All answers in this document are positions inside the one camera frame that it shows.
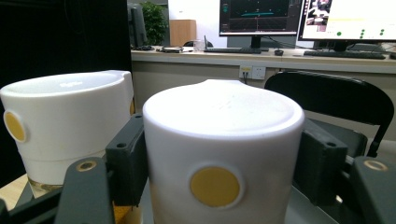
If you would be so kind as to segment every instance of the glass base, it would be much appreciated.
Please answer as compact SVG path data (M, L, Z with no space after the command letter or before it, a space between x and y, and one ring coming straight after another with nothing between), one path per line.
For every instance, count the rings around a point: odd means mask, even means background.
M46 193L49 193L55 189L61 188L62 185L48 185L43 183L38 183L28 177L30 188L32 189L33 196L38 198Z

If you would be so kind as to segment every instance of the desk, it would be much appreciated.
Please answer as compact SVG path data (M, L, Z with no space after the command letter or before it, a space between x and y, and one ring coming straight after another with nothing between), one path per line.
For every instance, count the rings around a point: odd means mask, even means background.
M289 69L364 79L386 92L396 105L396 60L390 60L388 56L385 60L344 59L305 57L303 49L284 49L284 51L283 56L275 56L273 49L259 55L132 51L136 111L141 112L147 99L159 91L199 83L210 78L238 80L240 65L265 66L266 78L278 71ZM263 88L265 80L249 79L247 84ZM369 138L375 135L376 127L307 114L314 119L361 130ZM396 119L390 124L384 140L396 141Z

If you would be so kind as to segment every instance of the computer mouse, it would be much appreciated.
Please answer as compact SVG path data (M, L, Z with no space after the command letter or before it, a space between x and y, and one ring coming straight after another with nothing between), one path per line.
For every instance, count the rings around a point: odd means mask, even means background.
M276 49L276 50L274 51L274 53L275 53L276 56L282 56L282 55L283 55L283 50L281 50L281 49Z
M389 54L389 58L395 60L396 59L396 52L392 52Z

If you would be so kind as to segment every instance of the yellow circular sticker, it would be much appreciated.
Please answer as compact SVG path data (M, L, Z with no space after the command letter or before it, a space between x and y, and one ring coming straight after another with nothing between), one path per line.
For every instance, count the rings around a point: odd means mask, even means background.
M193 175L190 188L201 203L211 207L222 207L235 201L240 185L230 171L221 167L206 167Z
M6 124L9 133L15 140L19 142L24 142L26 140L26 133L17 116L11 112L6 112L4 115L4 123Z

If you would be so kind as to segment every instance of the wall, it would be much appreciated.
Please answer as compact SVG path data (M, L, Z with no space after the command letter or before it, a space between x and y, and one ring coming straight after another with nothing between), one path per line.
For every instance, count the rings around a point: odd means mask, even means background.
M219 36L219 0L168 0L168 6L169 20L196 20L197 38L227 47L227 37Z

